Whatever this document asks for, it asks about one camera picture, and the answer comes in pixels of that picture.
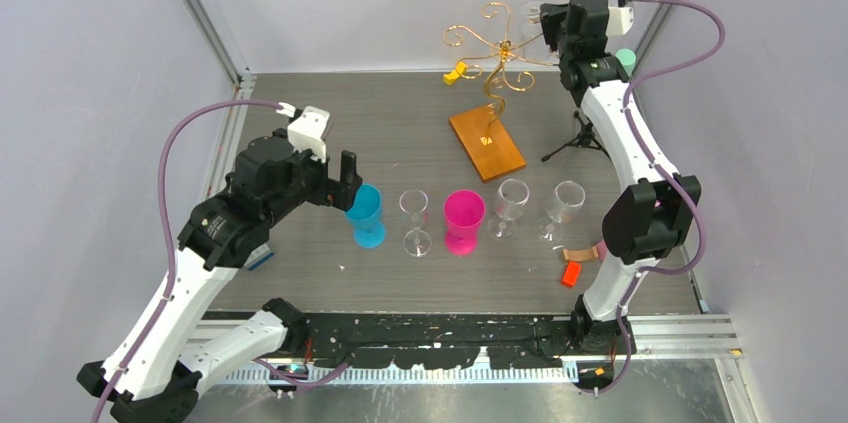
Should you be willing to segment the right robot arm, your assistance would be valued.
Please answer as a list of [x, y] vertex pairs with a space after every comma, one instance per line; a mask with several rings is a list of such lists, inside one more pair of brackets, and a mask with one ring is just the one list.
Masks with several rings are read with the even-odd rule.
[[623, 329], [632, 296], [686, 239], [701, 185], [662, 153], [633, 102], [630, 69], [607, 50], [610, 37], [633, 25], [628, 0], [543, 3], [539, 21], [558, 57], [561, 84], [601, 138], [621, 188], [602, 221], [606, 252], [572, 311], [569, 342], [589, 354], [627, 350]]

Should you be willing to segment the pink wine glass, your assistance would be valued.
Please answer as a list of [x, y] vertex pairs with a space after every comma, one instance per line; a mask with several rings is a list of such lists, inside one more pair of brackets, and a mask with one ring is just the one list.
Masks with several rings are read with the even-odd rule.
[[443, 205], [445, 246], [457, 256], [470, 255], [477, 247], [478, 233], [486, 216], [482, 196], [472, 190], [452, 192]]

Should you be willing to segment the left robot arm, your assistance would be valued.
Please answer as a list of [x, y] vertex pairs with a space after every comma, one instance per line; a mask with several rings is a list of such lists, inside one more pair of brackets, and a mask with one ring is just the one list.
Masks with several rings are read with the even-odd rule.
[[284, 129], [251, 141], [237, 154], [225, 188], [193, 209], [156, 296], [127, 339], [78, 373], [99, 410], [119, 422], [182, 422], [234, 370], [271, 352], [293, 357], [305, 348], [308, 320], [280, 298], [222, 336], [188, 342], [210, 304], [283, 218], [305, 203], [352, 207], [363, 182], [356, 154], [343, 151], [340, 175], [331, 178], [326, 159], [294, 142]]

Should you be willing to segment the clear flute glass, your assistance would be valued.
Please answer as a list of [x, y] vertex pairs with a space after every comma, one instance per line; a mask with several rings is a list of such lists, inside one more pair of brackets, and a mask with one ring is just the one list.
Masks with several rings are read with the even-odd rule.
[[429, 208], [427, 194], [419, 189], [406, 190], [399, 197], [399, 208], [408, 227], [403, 238], [405, 251], [413, 257], [425, 256], [432, 246], [431, 236], [425, 229]]

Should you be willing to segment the blue wine glass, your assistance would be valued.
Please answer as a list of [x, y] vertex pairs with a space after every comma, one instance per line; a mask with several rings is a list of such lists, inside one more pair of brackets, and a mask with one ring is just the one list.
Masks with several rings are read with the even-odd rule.
[[363, 184], [355, 196], [353, 206], [345, 213], [358, 246], [373, 249], [383, 243], [386, 230], [382, 215], [380, 191], [372, 185]]

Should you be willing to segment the clear wine glass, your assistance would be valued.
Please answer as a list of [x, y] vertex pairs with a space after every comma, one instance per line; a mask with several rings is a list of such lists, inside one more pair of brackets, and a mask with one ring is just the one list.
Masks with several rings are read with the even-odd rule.
[[550, 193], [544, 215], [537, 221], [537, 236], [547, 242], [562, 240], [567, 226], [580, 214], [585, 200], [585, 189], [579, 183], [571, 180], [558, 183]]
[[532, 41], [542, 35], [541, 5], [541, 1], [533, 0], [520, 7], [521, 18], [518, 31], [521, 43]]
[[493, 216], [487, 221], [487, 229], [495, 239], [505, 240], [514, 235], [529, 196], [529, 187], [522, 180], [509, 178], [500, 184], [493, 204]]

